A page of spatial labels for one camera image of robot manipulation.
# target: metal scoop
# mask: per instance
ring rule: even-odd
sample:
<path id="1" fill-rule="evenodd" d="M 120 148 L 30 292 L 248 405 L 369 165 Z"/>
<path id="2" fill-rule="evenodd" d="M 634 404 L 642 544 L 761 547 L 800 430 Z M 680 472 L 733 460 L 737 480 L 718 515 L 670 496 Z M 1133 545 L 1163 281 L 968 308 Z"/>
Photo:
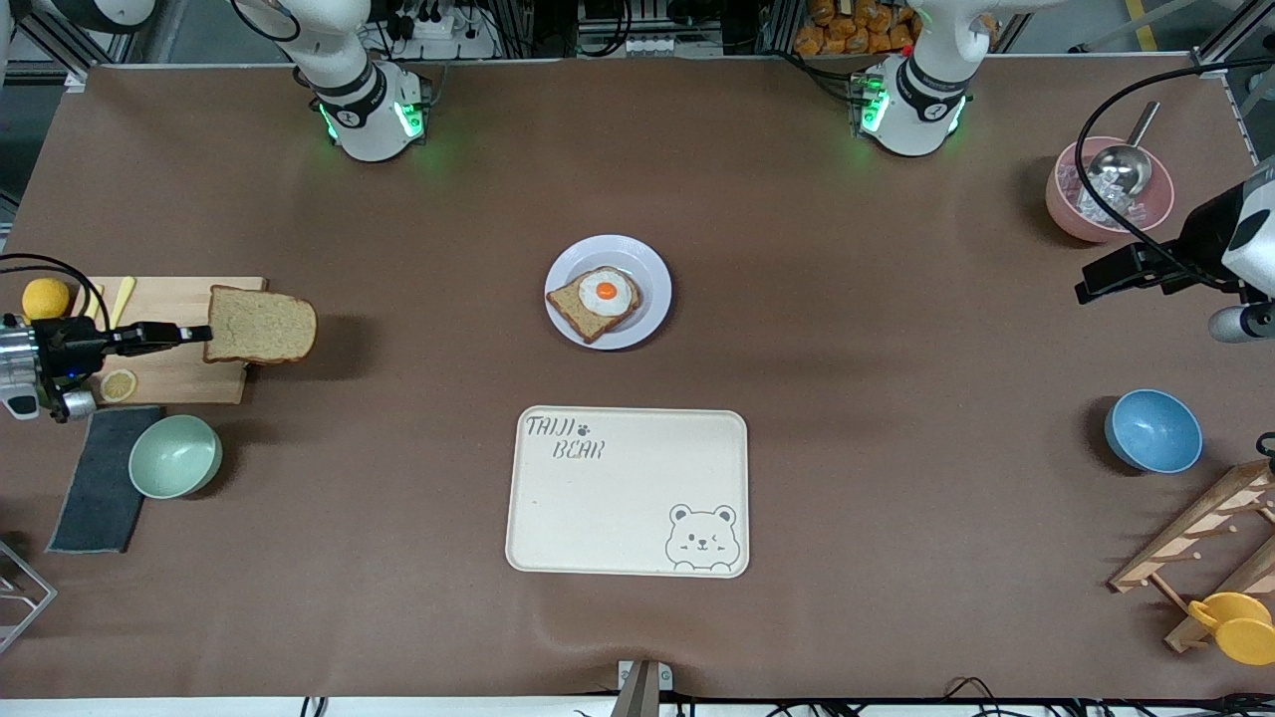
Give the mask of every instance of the metal scoop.
<path id="1" fill-rule="evenodd" d="M 1151 124 L 1151 117 L 1160 108 L 1159 102 L 1148 102 L 1142 110 L 1142 116 L 1133 126 L 1133 133 L 1128 135 L 1127 144 L 1112 144 L 1103 149 L 1089 162 L 1089 179 L 1104 176 L 1114 172 L 1113 186 L 1118 186 L 1125 193 L 1125 199 L 1130 203 L 1135 196 L 1146 189 L 1146 182 L 1151 181 L 1151 158 L 1137 148 L 1142 142 L 1146 128 Z"/>

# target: fried egg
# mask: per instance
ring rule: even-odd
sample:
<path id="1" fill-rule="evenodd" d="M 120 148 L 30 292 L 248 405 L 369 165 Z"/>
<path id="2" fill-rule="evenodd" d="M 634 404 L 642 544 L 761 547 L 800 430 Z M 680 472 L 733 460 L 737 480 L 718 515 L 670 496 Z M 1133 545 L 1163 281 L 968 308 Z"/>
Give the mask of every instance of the fried egg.
<path id="1" fill-rule="evenodd" d="M 602 269 L 580 282 L 580 304 L 599 316 L 618 316 L 631 301 L 629 282 L 618 272 Z"/>

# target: yellow cup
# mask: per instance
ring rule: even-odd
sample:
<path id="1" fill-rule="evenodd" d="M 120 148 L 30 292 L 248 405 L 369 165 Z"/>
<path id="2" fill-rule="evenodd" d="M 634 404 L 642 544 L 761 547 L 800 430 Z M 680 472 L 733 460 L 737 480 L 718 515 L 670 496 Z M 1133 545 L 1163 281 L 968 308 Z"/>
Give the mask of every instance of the yellow cup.
<path id="1" fill-rule="evenodd" d="M 1187 612 L 1213 633 L 1227 657 L 1244 665 L 1275 663 L 1275 626 L 1258 600 L 1238 592 L 1210 595 L 1192 601 Z"/>

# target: lemon slice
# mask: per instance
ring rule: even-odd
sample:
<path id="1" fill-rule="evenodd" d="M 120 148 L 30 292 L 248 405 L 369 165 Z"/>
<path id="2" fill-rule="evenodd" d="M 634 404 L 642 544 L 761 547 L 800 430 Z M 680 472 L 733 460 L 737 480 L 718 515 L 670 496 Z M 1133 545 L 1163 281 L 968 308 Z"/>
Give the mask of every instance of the lemon slice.
<path id="1" fill-rule="evenodd" d="M 116 369 L 102 379 L 102 401 L 119 403 L 138 390 L 138 375 L 127 369 Z"/>

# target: white plate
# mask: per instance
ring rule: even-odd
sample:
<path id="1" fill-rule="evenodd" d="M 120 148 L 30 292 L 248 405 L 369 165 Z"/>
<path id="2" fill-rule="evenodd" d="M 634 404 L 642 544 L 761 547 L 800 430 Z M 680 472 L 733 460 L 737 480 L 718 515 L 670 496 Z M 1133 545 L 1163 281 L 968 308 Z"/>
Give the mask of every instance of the white plate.
<path id="1" fill-rule="evenodd" d="M 738 413 L 533 406 L 514 445 L 514 568 L 734 578 L 748 566 L 748 429 Z"/>
<path id="2" fill-rule="evenodd" d="M 585 343 L 546 299 L 544 310 L 557 330 L 575 343 L 598 351 L 629 348 L 655 333 L 673 304 L 673 277 L 668 274 L 668 267 L 654 249 L 631 236 L 602 233 L 572 244 L 558 255 L 548 276 L 544 277 L 544 293 L 557 291 L 580 274 L 598 267 L 615 267 L 629 274 L 641 291 L 641 306 L 638 306 L 618 327 L 599 336 L 598 341 Z"/>

